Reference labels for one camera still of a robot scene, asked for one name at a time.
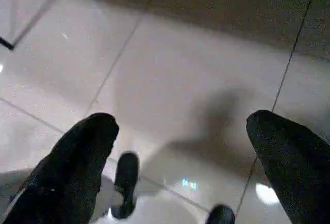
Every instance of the tiled floor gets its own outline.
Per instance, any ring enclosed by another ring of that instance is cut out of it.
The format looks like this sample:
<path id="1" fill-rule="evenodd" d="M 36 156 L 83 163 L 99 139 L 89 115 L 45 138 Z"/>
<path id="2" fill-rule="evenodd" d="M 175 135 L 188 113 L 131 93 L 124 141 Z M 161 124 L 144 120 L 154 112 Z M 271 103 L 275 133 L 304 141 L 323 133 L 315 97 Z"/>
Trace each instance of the tiled floor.
<path id="1" fill-rule="evenodd" d="M 289 223 L 259 161 L 248 181 L 245 120 L 269 109 L 330 137 L 329 3 L 311 0 L 296 43 L 308 6 L 0 0 L 0 36 L 17 44 L 0 47 L 0 172 L 33 167 L 76 121 L 105 111 L 120 134 L 104 175 L 113 179 L 126 150 L 141 163 L 137 209 L 123 223 L 202 224 L 217 203 L 237 223 Z"/>

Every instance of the black shoe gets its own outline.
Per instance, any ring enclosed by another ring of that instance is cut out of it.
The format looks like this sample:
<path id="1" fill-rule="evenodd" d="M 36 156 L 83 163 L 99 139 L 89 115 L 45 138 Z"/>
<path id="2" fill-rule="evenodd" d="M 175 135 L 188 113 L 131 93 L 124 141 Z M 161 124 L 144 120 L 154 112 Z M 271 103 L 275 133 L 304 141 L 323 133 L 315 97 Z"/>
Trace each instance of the black shoe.
<path id="1" fill-rule="evenodd" d="M 121 155 L 117 164 L 114 189 L 123 196 L 121 206 L 111 207 L 111 214 L 116 219 L 128 218 L 135 209 L 134 190 L 138 182 L 139 159 L 136 154 L 126 152 Z"/>
<path id="2" fill-rule="evenodd" d="M 234 224 L 235 215 L 230 207 L 217 205 L 211 210 L 206 224 Z"/>

